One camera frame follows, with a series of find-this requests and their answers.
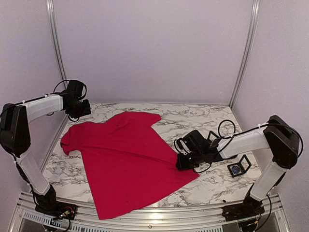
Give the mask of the red t-shirt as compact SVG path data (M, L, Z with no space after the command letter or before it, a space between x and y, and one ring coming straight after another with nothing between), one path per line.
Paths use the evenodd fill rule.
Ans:
M160 119L123 112L104 123L74 125L62 137L66 155L82 154L99 219L147 207L198 178L176 168L177 153L152 127Z

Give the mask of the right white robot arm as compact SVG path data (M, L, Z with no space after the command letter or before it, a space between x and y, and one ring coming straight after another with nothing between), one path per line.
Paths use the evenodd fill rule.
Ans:
M239 206L239 212L245 217L257 210L258 203L297 164L304 149L300 133L277 115L255 128L234 131L229 136L222 136L220 131L209 131L208 136L204 137L199 131L193 130L183 138L176 139L174 145L178 151L176 168L180 171L194 171L203 163L213 164L257 150L271 152L272 158L266 169Z

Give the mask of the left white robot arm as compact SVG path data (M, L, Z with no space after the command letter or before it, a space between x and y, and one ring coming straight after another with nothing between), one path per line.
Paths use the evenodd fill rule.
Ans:
M61 211L61 204L31 154L29 124L60 111L65 112L70 121L91 113L90 103L85 99L86 84L78 80L67 83L67 88L61 92L53 91L35 99L7 103L0 114L0 145L13 156L20 175L32 190L35 204L51 215Z

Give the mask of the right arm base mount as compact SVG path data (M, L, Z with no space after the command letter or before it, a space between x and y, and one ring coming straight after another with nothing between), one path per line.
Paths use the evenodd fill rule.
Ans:
M242 203L224 206L222 216L226 221L233 221L259 216L264 212L263 202L255 200L247 193Z

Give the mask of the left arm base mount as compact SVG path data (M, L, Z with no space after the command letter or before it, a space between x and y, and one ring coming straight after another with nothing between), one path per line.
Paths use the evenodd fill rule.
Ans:
M70 220L74 220L77 205L58 201L56 199L56 191L52 186L50 186L45 195L39 195L33 191L32 196L37 212L60 218L61 215L64 215L64 213L68 211L69 214L66 215L66 217Z

